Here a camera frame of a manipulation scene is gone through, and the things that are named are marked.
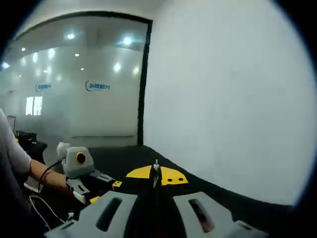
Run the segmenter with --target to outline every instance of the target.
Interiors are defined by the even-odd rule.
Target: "ceiling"
[[[36,83],[69,83],[72,87],[79,83],[78,88],[87,80],[139,85],[142,59],[141,52],[111,46],[51,48],[27,55],[3,70],[0,94],[9,91],[19,95],[36,93]]]
[[[42,0],[17,35],[48,19],[77,11],[115,11],[153,19],[165,0]]]
[[[35,52],[65,46],[88,49],[113,46],[143,52],[147,27],[145,23],[110,17],[60,19],[30,30],[12,41],[3,61],[11,65]]]

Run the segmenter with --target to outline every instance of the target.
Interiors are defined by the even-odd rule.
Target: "glass partition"
[[[16,117],[15,130],[43,140],[136,144],[147,28],[127,19],[81,16],[28,31],[4,57],[0,107]]]

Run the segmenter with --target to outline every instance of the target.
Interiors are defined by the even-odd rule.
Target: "gray plastic part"
[[[266,238],[268,234],[242,221],[236,221],[224,238]]]
[[[90,192],[79,179],[68,179],[66,183],[80,195],[84,195]]]
[[[93,171],[89,175],[92,176],[92,177],[95,177],[97,179],[100,179],[102,181],[105,181],[105,182],[111,182],[112,180],[114,180],[112,177],[110,177],[108,175],[104,175],[98,170]]]
[[[114,198],[122,199],[106,232],[96,224]],[[45,234],[48,238],[122,238],[137,195],[109,191],[81,211],[78,221],[70,221]]]
[[[86,160],[84,163],[79,164],[76,161],[76,155],[82,152]],[[64,174],[70,179],[78,178],[81,175],[89,174],[95,171],[94,161],[86,147],[70,147],[67,149],[67,156],[61,162]]]
[[[188,238],[221,238],[233,226],[231,212],[203,192],[176,196],[173,198],[183,219]],[[204,233],[202,225],[196,216],[189,200],[197,199],[204,215],[214,225],[211,232]]]

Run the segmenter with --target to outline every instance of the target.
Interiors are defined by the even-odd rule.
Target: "yellow marker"
[[[90,199],[89,201],[90,201],[90,203],[94,203],[97,201],[98,198],[100,198],[100,197],[99,196],[94,197],[94,198]]]
[[[121,184],[122,184],[122,182],[116,181],[116,182],[114,182],[114,183],[112,184],[112,186],[114,186],[114,187],[120,187]]]
[[[168,184],[183,184],[188,183],[185,175],[183,175],[180,171],[173,170],[166,167],[160,168],[162,172],[162,186]]]
[[[132,170],[130,173],[127,174],[127,178],[138,178],[138,179],[149,179],[150,178],[150,171],[151,165],[145,166],[142,168],[138,168],[136,170]]]

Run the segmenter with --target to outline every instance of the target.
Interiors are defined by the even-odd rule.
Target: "ceiling light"
[[[34,63],[36,63],[38,61],[38,53],[34,53],[32,56],[32,60]]]
[[[55,55],[55,50],[54,49],[49,49],[49,59],[53,59]]]
[[[71,40],[71,39],[74,39],[74,37],[75,37],[74,34],[69,34],[69,35],[67,35],[67,38],[70,39],[70,40]]]
[[[2,68],[9,68],[10,67],[10,65],[6,62],[2,62],[1,66],[2,66]]]
[[[119,63],[116,63],[113,67],[114,72],[118,73],[121,69],[121,65]]]
[[[133,74],[136,75],[139,72],[139,67],[135,67],[133,70]]]
[[[21,63],[22,63],[23,65],[26,64],[26,59],[25,59],[25,57],[23,57],[23,58],[21,59]]]
[[[130,37],[126,37],[123,39],[123,43],[127,46],[131,45],[132,39]]]

